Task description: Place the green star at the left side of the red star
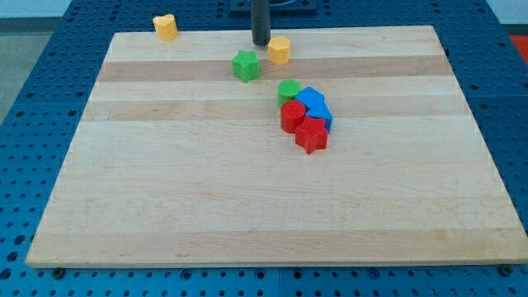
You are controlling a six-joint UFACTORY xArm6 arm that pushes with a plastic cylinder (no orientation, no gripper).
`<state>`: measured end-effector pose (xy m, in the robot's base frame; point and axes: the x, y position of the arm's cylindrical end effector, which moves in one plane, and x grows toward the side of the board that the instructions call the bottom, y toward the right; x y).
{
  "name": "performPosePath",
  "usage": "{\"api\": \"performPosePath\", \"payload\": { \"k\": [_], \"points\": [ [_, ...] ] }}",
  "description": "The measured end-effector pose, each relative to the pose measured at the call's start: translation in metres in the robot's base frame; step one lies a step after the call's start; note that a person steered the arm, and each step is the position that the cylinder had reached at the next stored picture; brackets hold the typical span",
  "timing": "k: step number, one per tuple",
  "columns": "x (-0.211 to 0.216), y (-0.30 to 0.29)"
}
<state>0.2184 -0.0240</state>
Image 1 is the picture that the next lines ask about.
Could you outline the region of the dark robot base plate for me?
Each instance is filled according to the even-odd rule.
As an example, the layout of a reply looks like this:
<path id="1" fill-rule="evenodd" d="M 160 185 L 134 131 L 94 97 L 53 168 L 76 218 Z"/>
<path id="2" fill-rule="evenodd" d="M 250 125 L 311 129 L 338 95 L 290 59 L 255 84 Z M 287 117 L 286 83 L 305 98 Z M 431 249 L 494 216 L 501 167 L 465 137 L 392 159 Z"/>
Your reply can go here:
<path id="1" fill-rule="evenodd" d="M 251 0 L 226 0 L 231 15 L 249 14 L 251 12 Z M 281 12 L 316 12 L 318 0 L 270 0 L 271 13 Z"/>

